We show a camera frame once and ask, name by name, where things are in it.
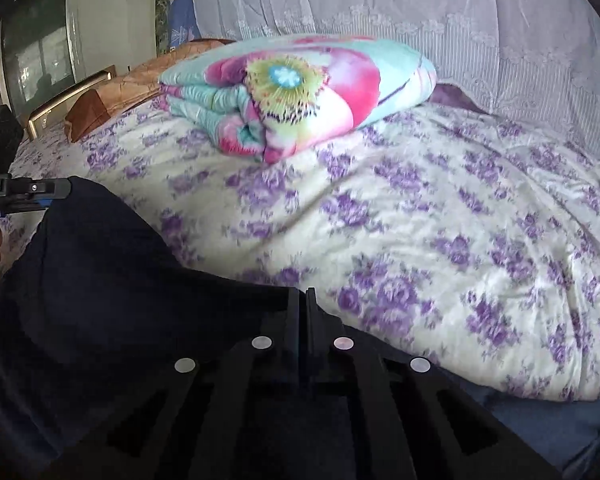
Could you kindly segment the colourful folded quilt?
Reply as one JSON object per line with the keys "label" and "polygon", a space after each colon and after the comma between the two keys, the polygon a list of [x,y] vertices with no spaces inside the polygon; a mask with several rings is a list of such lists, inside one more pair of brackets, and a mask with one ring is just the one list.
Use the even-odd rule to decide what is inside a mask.
{"label": "colourful folded quilt", "polygon": [[219,151],[272,164],[425,102],[437,72],[402,42],[288,35],[186,58],[159,84],[166,110]]}

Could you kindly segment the blue patterned cloth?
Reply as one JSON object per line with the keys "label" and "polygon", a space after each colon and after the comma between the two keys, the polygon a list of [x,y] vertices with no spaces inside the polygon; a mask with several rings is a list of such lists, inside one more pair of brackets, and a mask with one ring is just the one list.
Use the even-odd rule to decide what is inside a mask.
{"label": "blue patterned cloth", "polygon": [[169,32],[170,51],[201,38],[194,0],[170,0]]}

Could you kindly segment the brown pillow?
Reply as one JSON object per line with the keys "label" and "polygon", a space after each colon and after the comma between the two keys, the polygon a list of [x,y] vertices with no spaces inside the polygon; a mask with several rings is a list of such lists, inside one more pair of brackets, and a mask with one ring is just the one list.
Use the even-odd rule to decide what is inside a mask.
{"label": "brown pillow", "polygon": [[109,119],[160,93],[159,76],[186,58],[232,44],[228,39],[196,39],[140,64],[123,76],[98,84],[80,95],[65,117],[65,135],[76,143]]}

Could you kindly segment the purple floral bed sheet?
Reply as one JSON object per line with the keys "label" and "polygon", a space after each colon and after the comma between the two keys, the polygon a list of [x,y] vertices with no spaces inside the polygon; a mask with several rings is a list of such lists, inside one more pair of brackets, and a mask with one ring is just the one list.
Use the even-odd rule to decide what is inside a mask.
{"label": "purple floral bed sheet", "polygon": [[600,399],[600,162],[553,131],[425,103],[265,165],[149,101],[12,174],[105,185],[183,266],[314,288],[475,384]]}

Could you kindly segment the old crt television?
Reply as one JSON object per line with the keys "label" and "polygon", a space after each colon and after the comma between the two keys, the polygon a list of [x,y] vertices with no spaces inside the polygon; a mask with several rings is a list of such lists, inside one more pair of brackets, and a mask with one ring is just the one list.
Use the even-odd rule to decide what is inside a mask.
{"label": "old crt television", "polygon": [[0,23],[0,93],[22,122],[86,77],[153,58],[157,0],[16,0]]}

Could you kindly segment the white lace mosquito net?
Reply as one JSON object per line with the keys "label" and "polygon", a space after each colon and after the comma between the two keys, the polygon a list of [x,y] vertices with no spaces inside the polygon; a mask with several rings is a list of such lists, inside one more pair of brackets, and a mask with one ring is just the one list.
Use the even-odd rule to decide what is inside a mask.
{"label": "white lace mosquito net", "polygon": [[588,0],[193,0],[206,37],[316,32],[419,50],[480,110],[550,127],[600,160],[600,16]]}

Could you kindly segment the wooden bed headboard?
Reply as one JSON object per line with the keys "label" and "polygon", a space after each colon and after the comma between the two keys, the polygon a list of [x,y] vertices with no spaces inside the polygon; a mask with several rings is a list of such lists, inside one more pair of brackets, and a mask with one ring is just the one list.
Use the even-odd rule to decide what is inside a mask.
{"label": "wooden bed headboard", "polygon": [[47,102],[36,108],[28,117],[24,131],[29,141],[36,140],[47,128],[61,124],[71,107],[82,96],[104,81],[117,76],[116,66],[110,65],[86,77],[73,86],[61,91]]}

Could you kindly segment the dark navy pants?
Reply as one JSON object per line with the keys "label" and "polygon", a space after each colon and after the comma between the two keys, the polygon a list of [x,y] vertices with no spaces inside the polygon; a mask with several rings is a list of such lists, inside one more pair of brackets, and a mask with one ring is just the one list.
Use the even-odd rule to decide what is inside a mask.
{"label": "dark navy pants", "polygon": [[[0,479],[172,479],[178,395],[291,287],[185,269],[119,197],[68,180],[0,274]],[[304,378],[304,300],[298,479],[358,479],[346,398]],[[517,400],[346,332],[414,370],[449,424],[459,479],[600,479],[600,401]]]}

